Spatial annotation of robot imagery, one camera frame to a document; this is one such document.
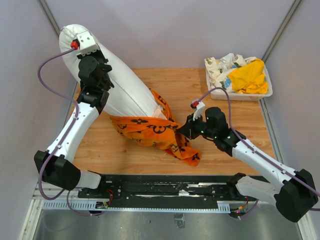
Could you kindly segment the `orange black-patterned plush pillowcase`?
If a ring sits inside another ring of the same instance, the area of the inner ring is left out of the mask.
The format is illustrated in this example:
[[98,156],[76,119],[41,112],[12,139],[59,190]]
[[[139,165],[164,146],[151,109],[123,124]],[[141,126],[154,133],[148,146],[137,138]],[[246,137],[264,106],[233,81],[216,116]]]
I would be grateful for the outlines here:
[[158,104],[156,112],[161,117],[111,115],[114,129],[141,146],[154,146],[190,166],[197,166],[202,157],[201,152],[191,146],[187,137],[178,133],[181,125],[176,122],[166,100],[154,90],[151,93]]

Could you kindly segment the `white pillow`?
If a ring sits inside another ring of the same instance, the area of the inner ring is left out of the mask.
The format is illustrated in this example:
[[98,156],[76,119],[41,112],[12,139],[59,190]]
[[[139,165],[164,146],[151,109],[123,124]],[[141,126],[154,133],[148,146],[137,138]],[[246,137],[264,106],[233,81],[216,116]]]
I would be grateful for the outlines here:
[[[59,35],[60,51],[69,50],[76,35],[85,31],[89,30],[79,24],[63,27]],[[156,101],[158,97],[154,97],[142,80],[120,58],[103,46],[93,33],[91,35],[112,67],[112,71],[108,75],[114,88],[108,91],[109,97],[103,110],[116,117],[155,117],[167,120],[168,118],[161,112],[165,107]],[[62,58],[70,73],[80,84],[78,77],[80,59],[77,58],[77,54],[77,51],[74,51]]]

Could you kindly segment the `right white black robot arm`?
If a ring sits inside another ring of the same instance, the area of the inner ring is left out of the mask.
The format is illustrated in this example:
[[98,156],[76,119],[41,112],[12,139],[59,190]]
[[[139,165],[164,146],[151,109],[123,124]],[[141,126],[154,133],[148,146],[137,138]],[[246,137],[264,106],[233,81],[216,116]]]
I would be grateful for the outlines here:
[[220,108],[210,107],[204,114],[201,116],[196,110],[187,117],[178,132],[190,140],[202,136],[213,142],[220,151],[246,163],[265,178],[265,181],[261,181],[243,173],[236,174],[226,188],[230,199],[238,200],[245,196],[269,203],[294,223],[314,209],[319,201],[319,193],[309,171],[297,171],[261,151],[227,124]]

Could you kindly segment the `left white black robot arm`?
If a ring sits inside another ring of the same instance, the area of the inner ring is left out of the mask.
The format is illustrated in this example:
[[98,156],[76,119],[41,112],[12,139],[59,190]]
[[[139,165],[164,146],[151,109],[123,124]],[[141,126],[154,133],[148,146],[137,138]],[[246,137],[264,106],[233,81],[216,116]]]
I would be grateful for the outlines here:
[[96,198],[107,193],[98,173],[78,169],[73,160],[85,133],[104,110],[109,90],[114,87],[108,73],[112,67],[102,51],[77,56],[81,92],[73,103],[74,111],[55,141],[46,151],[37,151],[34,162],[43,182],[71,191],[88,188]]

